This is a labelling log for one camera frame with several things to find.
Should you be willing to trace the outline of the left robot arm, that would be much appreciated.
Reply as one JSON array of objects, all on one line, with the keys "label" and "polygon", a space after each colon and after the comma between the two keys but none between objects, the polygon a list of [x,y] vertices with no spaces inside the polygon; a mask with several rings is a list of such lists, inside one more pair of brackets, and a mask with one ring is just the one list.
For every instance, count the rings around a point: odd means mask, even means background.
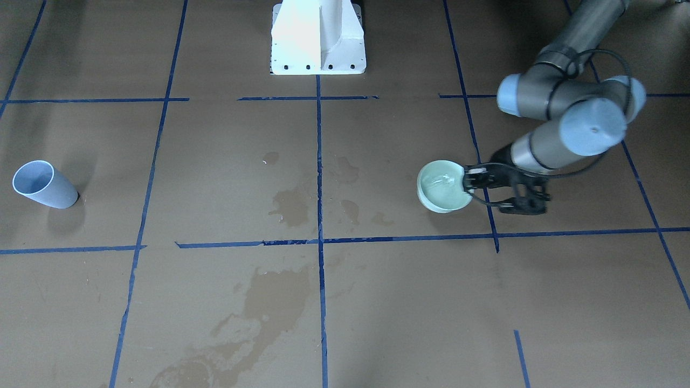
[{"label": "left robot arm", "polygon": [[543,214],[550,180],[586,158],[597,163],[624,139],[646,102],[645,87],[602,39],[628,10],[629,1],[582,1],[554,41],[522,74],[505,77],[497,106],[515,117],[542,121],[496,151],[488,162],[464,169],[464,196],[510,188],[512,196],[483,205],[505,214]]}]

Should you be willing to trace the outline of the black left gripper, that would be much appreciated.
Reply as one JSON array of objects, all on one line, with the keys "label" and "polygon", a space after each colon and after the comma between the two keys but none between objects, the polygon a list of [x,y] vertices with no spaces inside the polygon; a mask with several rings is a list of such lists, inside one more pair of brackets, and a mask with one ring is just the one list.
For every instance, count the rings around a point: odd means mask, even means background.
[{"label": "black left gripper", "polygon": [[[523,174],[511,158],[511,145],[496,151],[489,164],[470,165],[464,171],[463,188],[471,199],[483,206],[498,208],[503,214],[522,214],[537,216],[545,214],[550,196],[546,186],[548,180]],[[474,194],[476,189],[498,189],[508,187],[512,197],[503,201],[491,202]]]}]

